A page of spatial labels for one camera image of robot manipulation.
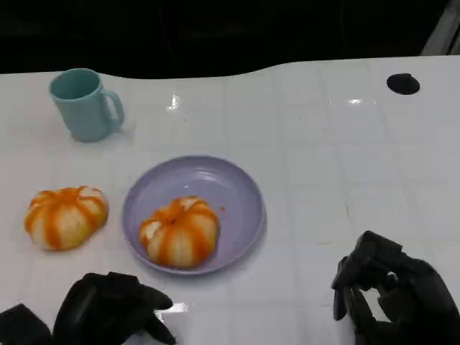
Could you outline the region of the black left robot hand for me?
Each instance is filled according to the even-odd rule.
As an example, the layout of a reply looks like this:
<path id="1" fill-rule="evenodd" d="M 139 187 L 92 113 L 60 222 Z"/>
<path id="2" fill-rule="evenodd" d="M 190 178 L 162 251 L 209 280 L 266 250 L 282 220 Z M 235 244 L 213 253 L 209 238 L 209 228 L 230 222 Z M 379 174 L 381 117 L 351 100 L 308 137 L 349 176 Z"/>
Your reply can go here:
<path id="1" fill-rule="evenodd" d="M 161 291 L 133 275 L 87 273 L 76 281 L 60 306 L 53 344 L 123 344 L 146 332 L 162 344 L 177 340 L 155 315 L 173 307 Z"/>

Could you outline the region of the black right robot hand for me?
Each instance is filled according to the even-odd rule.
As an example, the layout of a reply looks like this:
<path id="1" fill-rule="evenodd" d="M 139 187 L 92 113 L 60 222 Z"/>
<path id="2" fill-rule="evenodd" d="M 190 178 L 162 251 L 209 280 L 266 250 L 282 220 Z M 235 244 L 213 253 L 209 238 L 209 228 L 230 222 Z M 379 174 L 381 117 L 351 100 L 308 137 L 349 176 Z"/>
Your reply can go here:
<path id="1" fill-rule="evenodd" d="M 439 273 L 400 244 L 365 231 L 339 261 L 333 318 L 356 344 L 458 344 L 459 309 Z"/>

